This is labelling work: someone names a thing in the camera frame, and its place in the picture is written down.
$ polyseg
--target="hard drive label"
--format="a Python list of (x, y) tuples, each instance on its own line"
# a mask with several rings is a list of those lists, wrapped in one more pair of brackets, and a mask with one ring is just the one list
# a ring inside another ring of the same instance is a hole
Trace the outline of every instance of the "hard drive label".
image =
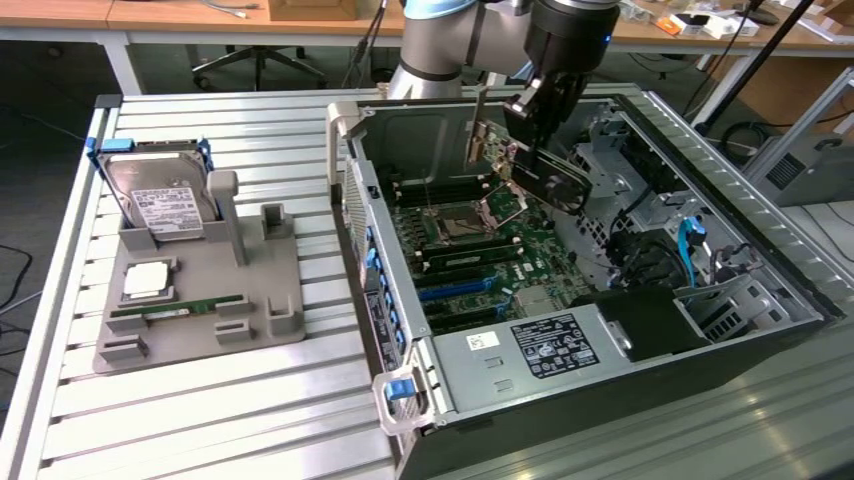
[(201, 229), (201, 217), (192, 188), (133, 190), (130, 193), (151, 233)]
[(536, 378), (548, 378), (599, 363), (572, 314), (511, 327)]

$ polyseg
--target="blue pcie slot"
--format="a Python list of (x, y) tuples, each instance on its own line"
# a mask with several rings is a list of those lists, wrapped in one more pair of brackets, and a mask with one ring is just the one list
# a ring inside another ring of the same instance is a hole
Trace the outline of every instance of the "blue pcie slot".
[(483, 280), (473, 282), (460, 283), (459, 285), (451, 285), (449, 287), (431, 288), (421, 290), (417, 293), (417, 299), (421, 302), (429, 300), (437, 300), (440, 298), (456, 297), (459, 295), (467, 295), (469, 293), (481, 293), (492, 288), (492, 284), (497, 279), (497, 275), (487, 277)]

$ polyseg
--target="gray 3d-printed holder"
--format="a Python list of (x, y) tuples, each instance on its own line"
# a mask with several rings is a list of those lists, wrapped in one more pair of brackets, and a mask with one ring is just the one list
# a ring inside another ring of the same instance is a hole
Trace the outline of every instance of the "gray 3d-printed holder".
[[(204, 238), (155, 242), (145, 228), (118, 232), (93, 369), (109, 373), (300, 341), (305, 337), (293, 218), (281, 204), (237, 218), (232, 171), (208, 174), (223, 220)], [(161, 295), (122, 299), (128, 268), (168, 264)]]

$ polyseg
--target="orange object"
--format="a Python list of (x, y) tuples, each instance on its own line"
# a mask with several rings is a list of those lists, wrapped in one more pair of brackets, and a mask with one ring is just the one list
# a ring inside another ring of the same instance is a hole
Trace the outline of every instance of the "orange object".
[(670, 17), (660, 17), (655, 21), (655, 26), (658, 28), (660, 28), (662, 30), (664, 30), (671, 35), (676, 35), (682, 31), (682, 29), (674, 23), (674, 21), (670, 19)]

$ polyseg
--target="table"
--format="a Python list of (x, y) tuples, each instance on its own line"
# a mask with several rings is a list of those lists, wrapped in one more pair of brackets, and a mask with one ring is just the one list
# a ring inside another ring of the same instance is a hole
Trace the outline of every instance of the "table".
[[(656, 13), (660, 3), (640, 3)], [(265, 12), (249, 12), (241, 20), (207, 8), (197, 0), (126, 2), (112, 0), (8, 0), (0, 10), (0, 39), (94, 42), (104, 46), (121, 91), (143, 93), (128, 46), (144, 43), (215, 45), (303, 45), (353, 46), (367, 30), (376, 0), (359, 5), (359, 19), (352, 22), (271, 22)], [(399, 2), (388, 3), (377, 47), (399, 47), (403, 12)], [(788, 10), (764, 6), (784, 18)], [(73, 15), (84, 19), (74, 20)], [(695, 121), (704, 120), (720, 98), (732, 87), (771, 37), (774, 27), (762, 27), (755, 37), (739, 38), (731, 50), (738, 61), (714, 90)], [(714, 55), (723, 51), (726, 40), (707, 36), (671, 37), (655, 26), (620, 21), (610, 51)], [(803, 27), (795, 26), (780, 43), (775, 55), (791, 57), (854, 57), (854, 45), (826, 42)]]
[[(630, 85), (591, 89), (640, 95)], [(308, 339), (118, 375), (92, 373), (118, 210), (81, 155), (0, 438), (0, 478), (175, 474), (207, 479), (247, 472), (288, 480), (332, 474), (348, 480), (393, 478), (368, 393), (324, 164), (324, 105), (376, 97), (375, 90), (331, 90), (101, 103), (88, 136), (204, 135), (216, 167), (237, 173), (239, 214), (281, 201), (296, 215)], [(852, 327), (850, 321), (834, 326), (719, 389), (441, 480), (818, 476), (850, 461), (854, 451)]]

